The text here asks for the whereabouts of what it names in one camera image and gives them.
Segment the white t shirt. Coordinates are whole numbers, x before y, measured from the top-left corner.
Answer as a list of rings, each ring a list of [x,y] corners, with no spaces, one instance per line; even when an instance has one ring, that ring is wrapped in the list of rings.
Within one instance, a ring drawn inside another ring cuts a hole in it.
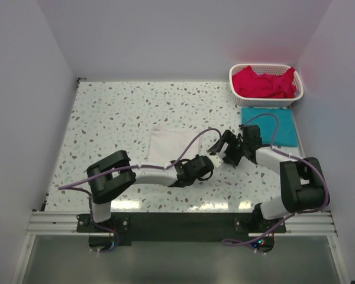
[[[176,160],[199,131],[169,130],[161,126],[151,130],[147,161],[151,164],[165,164]]]

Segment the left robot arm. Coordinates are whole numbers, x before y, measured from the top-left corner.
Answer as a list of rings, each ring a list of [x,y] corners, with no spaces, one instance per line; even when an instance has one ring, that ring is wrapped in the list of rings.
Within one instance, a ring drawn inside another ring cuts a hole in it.
[[[197,154],[193,159],[178,162],[172,160],[166,166],[131,164],[126,151],[117,151],[86,170],[92,193],[89,223],[97,232],[106,231],[111,225],[111,202],[133,184],[184,188],[197,180],[210,179],[222,164],[222,158],[215,154]]]

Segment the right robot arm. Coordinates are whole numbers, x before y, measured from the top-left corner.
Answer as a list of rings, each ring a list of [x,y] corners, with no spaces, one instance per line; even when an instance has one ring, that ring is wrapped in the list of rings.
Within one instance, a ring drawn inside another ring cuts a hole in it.
[[[240,125],[241,133],[227,130],[208,150],[214,156],[224,150],[222,161],[237,166],[244,157],[280,177],[280,195],[254,206],[251,217],[242,223],[248,230],[266,232],[295,213],[317,212],[330,203],[330,194],[318,159],[286,154],[264,144],[257,125]]]

